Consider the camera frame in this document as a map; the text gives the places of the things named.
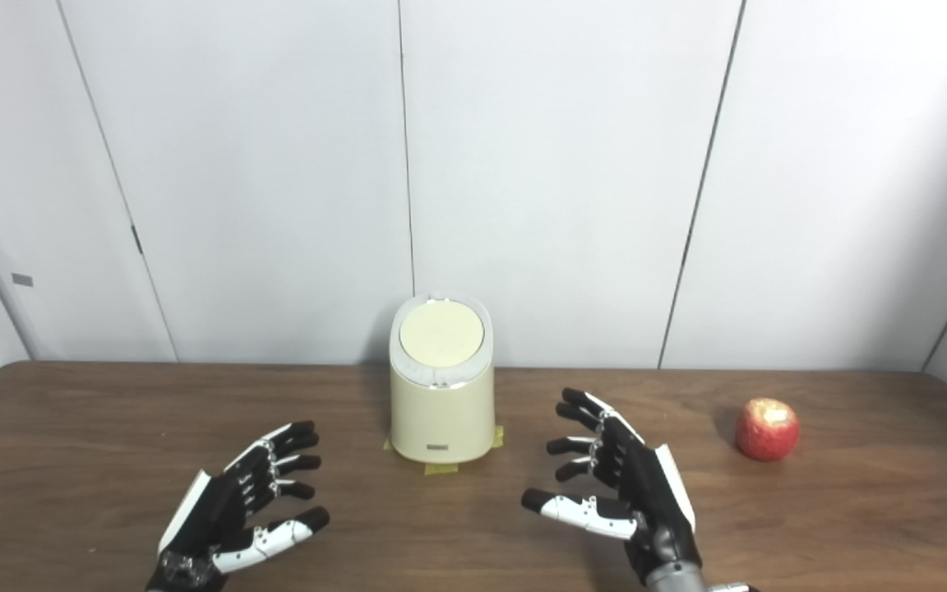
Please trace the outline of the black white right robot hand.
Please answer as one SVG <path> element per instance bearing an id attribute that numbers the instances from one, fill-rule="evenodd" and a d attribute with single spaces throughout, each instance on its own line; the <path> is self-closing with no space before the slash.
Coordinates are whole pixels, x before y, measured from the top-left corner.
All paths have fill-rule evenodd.
<path id="1" fill-rule="evenodd" d="M 547 443 L 550 455 L 578 455 L 556 469 L 556 481 L 589 475 L 616 496 L 575 497 L 527 488 L 522 507 L 620 540 L 629 566 L 647 591 L 706 591 L 695 541 L 695 510 L 669 446 L 647 446 L 615 408 L 574 387 L 563 389 L 556 413 L 594 432 L 593 437 L 568 436 Z"/>

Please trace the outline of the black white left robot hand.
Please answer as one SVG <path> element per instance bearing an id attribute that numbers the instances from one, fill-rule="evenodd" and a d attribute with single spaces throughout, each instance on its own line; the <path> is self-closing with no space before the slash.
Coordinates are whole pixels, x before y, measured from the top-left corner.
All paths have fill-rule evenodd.
<path id="1" fill-rule="evenodd" d="M 221 472 L 196 473 L 157 546 L 147 591 L 222 591 L 229 577 L 304 543 L 330 524 L 323 506 L 285 520 L 247 525 L 248 518 L 289 496 L 309 501 L 312 486 L 290 479 L 297 469 L 318 469 L 321 458 L 313 421 L 276 428 Z"/>

